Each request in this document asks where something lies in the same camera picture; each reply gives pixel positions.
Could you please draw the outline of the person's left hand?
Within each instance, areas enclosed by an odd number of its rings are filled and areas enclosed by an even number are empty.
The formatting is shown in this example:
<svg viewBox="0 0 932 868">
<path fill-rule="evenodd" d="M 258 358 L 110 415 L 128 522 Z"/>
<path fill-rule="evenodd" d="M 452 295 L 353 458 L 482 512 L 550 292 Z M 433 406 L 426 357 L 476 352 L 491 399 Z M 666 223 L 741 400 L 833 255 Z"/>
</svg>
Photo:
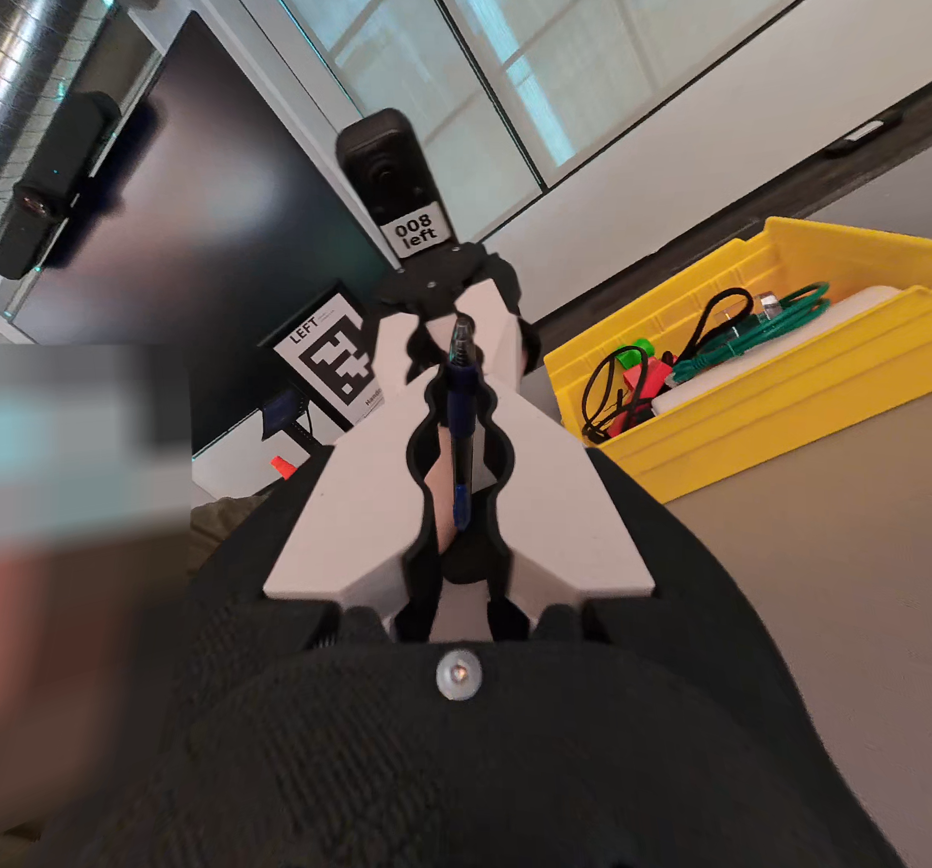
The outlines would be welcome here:
<svg viewBox="0 0 932 868">
<path fill-rule="evenodd" d="M 442 555 L 454 542 L 458 530 L 454 517 L 455 477 L 449 431 L 438 431 L 439 456 L 428 471 L 425 483 L 433 499 L 438 552 Z"/>
</svg>

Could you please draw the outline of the blue pen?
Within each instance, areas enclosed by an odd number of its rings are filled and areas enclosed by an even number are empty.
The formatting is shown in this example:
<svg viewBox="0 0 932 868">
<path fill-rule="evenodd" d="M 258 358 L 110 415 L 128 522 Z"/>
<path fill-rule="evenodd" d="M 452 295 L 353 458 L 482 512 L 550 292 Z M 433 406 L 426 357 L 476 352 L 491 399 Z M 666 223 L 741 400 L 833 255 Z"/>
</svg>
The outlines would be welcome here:
<svg viewBox="0 0 932 868">
<path fill-rule="evenodd" d="M 453 476 L 452 517 L 456 531 L 464 532 L 472 518 L 472 475 L 476 394 L 479 387 L 479 350 L 475 325 L 469 315 L 458 315 L 453 326 L 445 365 L 447 423 Z"/>
</svg>

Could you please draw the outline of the framed marker sign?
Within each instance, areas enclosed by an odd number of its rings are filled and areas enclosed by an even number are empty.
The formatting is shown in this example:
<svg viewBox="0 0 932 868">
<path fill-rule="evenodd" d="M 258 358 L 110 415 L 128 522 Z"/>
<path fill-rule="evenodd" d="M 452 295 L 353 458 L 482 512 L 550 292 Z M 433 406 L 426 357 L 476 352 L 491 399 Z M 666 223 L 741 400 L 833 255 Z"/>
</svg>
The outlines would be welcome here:
<svg viewBox="0 0 932 868">
<path fill-rule="evenodd" d="M 337 283 L 262 341 L 309 386 L 316 405 L 346 430 L 383 402 L 364 347 L 363 325 L 360 304 Z"/>
</svg>

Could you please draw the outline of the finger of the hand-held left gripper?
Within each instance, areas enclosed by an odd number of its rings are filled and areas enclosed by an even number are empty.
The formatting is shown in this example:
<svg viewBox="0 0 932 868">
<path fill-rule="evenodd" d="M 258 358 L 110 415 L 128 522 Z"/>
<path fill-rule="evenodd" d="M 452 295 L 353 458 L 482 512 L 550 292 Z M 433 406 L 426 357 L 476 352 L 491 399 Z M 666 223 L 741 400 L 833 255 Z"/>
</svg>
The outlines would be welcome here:
<svg viewBox="0 0 932 868">
<path fill-rule="evenodd" d="M 408 345 L 420 325 L 416 315 L 390 315 L 379 322 L 374 374 L 384 404 L 390 404 L 423 372 L 432 373 L 432 365 L 414 361 Z"/>
<path fill-rule="evenodd" d="M 474 340 L 483 355 L 483 375 L 491 377 L 496 387 L 518 394 L 525 368 L 523 338 L 518 317 L 507 309 L 495 283 L 469 286 L 456 299 L 454 312 L 428 323 L 432 346 L 441 351 L 442 360 L 449 350 L 456 314 L 472 318 Z"/>
</svg>

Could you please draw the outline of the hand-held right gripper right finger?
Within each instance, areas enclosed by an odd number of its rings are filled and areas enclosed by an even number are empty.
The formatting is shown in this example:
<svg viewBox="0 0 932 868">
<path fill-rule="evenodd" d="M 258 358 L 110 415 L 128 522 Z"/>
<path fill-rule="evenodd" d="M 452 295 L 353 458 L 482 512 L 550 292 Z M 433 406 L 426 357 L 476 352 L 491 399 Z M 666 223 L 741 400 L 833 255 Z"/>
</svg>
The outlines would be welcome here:
<svg viewBox="0 0 932 868">
<path fill-rule="evenodd" d="M 473 518 L 489 641 L 528 637 L 553 605 L 644 598 L 655 582 L 591 454 L 501 378 L 483 380 L 495 482 Z"/>
</svg>

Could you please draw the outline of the olive green shirt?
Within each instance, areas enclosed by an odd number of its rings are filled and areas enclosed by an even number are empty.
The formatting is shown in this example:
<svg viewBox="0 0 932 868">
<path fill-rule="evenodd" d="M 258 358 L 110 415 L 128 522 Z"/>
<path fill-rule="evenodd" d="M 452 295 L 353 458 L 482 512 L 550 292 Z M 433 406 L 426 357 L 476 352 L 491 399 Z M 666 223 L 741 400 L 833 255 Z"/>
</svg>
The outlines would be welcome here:
<svg viewBox="0 0 932 868">
<path fill-rule="evenodd" d="M 224 497 L 191 511 L 186 578 L 196 579 L 206 564 L 217 561 L 220 574 L 235 579 L 268 574 L 294 525 L 293 504 L 285 489 L 244 498 Z"/>
</svg>

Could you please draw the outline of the yellow plastic bin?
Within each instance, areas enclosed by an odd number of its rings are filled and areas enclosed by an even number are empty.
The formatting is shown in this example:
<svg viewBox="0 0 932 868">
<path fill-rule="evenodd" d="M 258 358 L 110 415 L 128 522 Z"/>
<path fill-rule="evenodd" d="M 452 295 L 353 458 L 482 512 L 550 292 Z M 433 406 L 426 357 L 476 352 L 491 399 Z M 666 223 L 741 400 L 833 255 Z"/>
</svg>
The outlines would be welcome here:
<svg viewBox="0 0 932 868">
<path fill-rule="evenodd" d="M 930 393 L 930 239 L 772 217 L 544 357 L 565 429 L 583 438 L 585 385 L 626 338 L 679 351 L 717 292 L 784 296 L 816 282 L 833 306 L 869 287 L 895 292 L 600 451 L 667 503 Z"/>
</svg>

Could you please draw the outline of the silver air duct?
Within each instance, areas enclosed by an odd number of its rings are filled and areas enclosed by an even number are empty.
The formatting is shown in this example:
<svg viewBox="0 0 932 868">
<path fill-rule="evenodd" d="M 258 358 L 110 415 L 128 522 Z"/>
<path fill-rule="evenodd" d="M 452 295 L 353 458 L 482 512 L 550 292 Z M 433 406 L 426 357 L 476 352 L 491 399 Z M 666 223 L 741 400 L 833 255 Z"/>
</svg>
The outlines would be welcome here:
<svg viewBox="0 0 932 868">
<path fill-rule="evenodd" d="M 116 0 L 1 0 L 2 199 L 25 172 Z"/>
</svg>

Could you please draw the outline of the large black monitor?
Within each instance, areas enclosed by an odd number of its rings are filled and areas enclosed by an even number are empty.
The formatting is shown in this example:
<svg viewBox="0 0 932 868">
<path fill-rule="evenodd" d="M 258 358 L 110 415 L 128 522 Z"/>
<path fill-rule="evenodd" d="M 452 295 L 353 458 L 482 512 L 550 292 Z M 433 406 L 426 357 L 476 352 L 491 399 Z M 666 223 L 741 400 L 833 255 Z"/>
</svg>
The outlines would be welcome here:
<svg viewBox="0 0 932 868">
<path fill-rule="evenodd" d="M 13 325 L 42 344 L 179 349 L 198 453 L 297 381 L 265 338 L 338 286 L 362 308 L 389 270 L 191 13 Z"/>
</svg>

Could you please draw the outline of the black webcam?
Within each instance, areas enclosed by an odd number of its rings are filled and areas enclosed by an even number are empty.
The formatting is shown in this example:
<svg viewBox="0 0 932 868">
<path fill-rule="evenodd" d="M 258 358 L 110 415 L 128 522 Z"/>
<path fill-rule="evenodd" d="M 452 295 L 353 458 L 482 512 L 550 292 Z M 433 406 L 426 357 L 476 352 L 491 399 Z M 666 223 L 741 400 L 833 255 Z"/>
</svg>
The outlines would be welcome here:
<svg viewBox="0 0 932 868">
<path fill-rule="evenodd" d="M 3 278 L 19 280 L 36 265 L 119 119 L 117 102 L 103 92 L 70 95 L 59 107 L 2 218 Z"/>
</svg>

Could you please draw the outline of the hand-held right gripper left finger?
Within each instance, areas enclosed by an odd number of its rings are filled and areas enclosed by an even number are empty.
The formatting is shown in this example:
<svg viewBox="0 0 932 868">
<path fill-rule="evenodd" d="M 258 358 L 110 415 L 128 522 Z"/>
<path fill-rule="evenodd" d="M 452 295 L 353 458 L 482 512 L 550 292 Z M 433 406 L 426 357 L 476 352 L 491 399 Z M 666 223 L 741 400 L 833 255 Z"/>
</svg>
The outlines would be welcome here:
<svg viewBox="0 0 932 868">
<path fill-rule="evenodd" d="M 278 601 L 365 607 L 399 641 L 430 639 L 443 585 L 433 499 L 442 367 L 335 443 L 263 585 Z"/>
</svg>

